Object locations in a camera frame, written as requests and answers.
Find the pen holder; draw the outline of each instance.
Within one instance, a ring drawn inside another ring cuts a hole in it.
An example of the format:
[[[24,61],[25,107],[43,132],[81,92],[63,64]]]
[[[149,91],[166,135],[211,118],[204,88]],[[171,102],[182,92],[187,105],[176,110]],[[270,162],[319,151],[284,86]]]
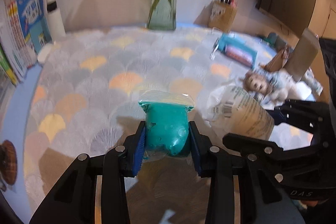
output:
[[[209,28],[218,28],[228,33],[231,30],[233,20],[235,19],[237,8],[226,3],[215,0],[213,2],[212,12],[209,19]]]

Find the teal package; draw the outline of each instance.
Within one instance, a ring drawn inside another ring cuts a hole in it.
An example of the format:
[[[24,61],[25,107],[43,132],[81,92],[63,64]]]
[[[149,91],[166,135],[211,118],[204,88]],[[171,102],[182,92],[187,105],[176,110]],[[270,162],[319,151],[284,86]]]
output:
[[[145,149],[187,156],[190,152],[188,112],[193,107],[159,102],[139,104],[147,114]]]

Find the book spine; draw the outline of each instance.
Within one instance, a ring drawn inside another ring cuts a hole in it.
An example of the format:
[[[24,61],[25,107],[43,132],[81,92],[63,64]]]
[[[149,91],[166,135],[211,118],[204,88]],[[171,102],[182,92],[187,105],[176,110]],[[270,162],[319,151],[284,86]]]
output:
[[[1,65],[2,69],[4,70],[4,72],[7,74],[8,78],[12,81],[12,83],[14,85],[17,85],[18,80],[17,80],[10,64],[8,63],[6,55],[5,55],[1,46],[0,46],[0,65]]]
[[[20,25],[20,20],[19,20],[19,13],[17,11],[17,3],[16,1],[14,1],[12,3],[12,7],[13,7],[13,17],[14,17],[14,23],[15,23],[15,27],[16,27],[16,32],[17,32],[17,36],[19,38],[19,42],[20,45],[22,46],[22,51],[25,54],[25,57],[27,59],[27,67],[30,68],[31,66],[34,65],[29,52],[28,52],[28,45],[27,45],[27,41],[25,40],[24,36],[23,36],[23,32],[21,29],[21,25]]]
[[[22,81],[26,75],[27,68],[15,42],[4,0],[0,0],[0,39],[14,73],[19,81]]]
[[[17,48],[18,48],[18,50],[20,52],[20,56],[24,60],[25,66],[28,67],[29,66],[29,62],[28,62],[27,56],[26,56],[26,54],[24,52],[24,46],[21,44],[21,41],[19,39],[18,32],[17,32],[16,25],[15,25],[15,19],[14,19],[14,13],[13,13],[13,3],[11,3],[8,6],[8,19],[10,20],[10,25],[11,25],[11,28],[12,28],[12,33],[14,35],[14,41],[16,42],[16,46],[17,46]]]

